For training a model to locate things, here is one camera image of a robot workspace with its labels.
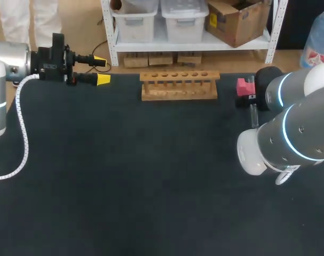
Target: black mat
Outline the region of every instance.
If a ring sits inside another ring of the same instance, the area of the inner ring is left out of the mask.
[[[324,163],[279,187],[247,175],[237,77],[222,76],[218,100],[175,102],[141,102],[137,75],[102,88],[29,82],[29,161],[0,182],[0,255],[324,255]],[[22,154],[12,106],[0,174]]]

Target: white pants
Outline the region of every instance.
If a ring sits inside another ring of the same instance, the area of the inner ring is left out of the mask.
[[[10,42],[29,42],[30,0],[0,0],[0,16],[5,39]],[[35,40],[37,47],[51,47],[52,34],[61,33],[58,14],[59,0],[33,0]]]

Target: pink cap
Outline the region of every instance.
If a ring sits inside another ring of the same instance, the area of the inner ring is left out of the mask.
[[[253,95],[256,94],[256,88],[254,83],[248,83],[244,78],[238,78],[236,83],[236,92],[238,96]]]

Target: metal shelf frame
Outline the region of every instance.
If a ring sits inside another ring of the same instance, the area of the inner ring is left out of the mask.
[[[202,42],[198,44],[175,44],[169,43],[166,28],[163,23],[155,21],[155,31],[158,31],[152,43],[124,43],[118,36],[118,29],[114,28],[113,17],[110,12],[110,0],[101,0],[102,13],[108,40],[108,48],[112,66],[119,66],[118,52],[164,52],[164,51],[225,51],[225,50],[261,50],[267,49],[265,63],[272,63],[276,45],[278,42],[281,26],[285,16],[288,0],[273,0],[273,27],[271,35],[267,29],[264,35],[232,48],[208,32],[203,32]]]

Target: plastic storage bin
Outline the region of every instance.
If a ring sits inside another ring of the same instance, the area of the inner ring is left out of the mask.
[[[205,0],[162,0],[162,15],[167,21],[168,39],[172,43],[200,43],[205,17],[209,14]]]
[[[146,13],[130,13],[130,8],[124,8],[124,13],[112,12],[119,29],[121,41],[126,43],[152,42],[158,0],[127,0],[127,2],[133,6],[136,5],[135,2],[137,3],[136,6],[142,6],[142,3],[144,3]]]

